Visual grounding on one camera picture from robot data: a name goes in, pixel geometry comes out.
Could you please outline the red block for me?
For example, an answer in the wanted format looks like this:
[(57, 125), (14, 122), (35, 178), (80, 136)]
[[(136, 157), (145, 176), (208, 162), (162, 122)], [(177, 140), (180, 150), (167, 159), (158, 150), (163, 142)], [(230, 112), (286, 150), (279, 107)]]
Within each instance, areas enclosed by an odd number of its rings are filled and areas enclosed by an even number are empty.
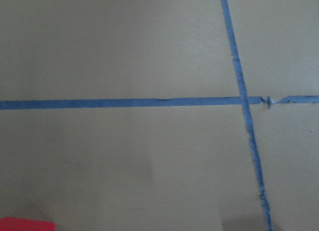
[(1, 231), (55, 231), (55, 223), (5, 217), (0, 220)]

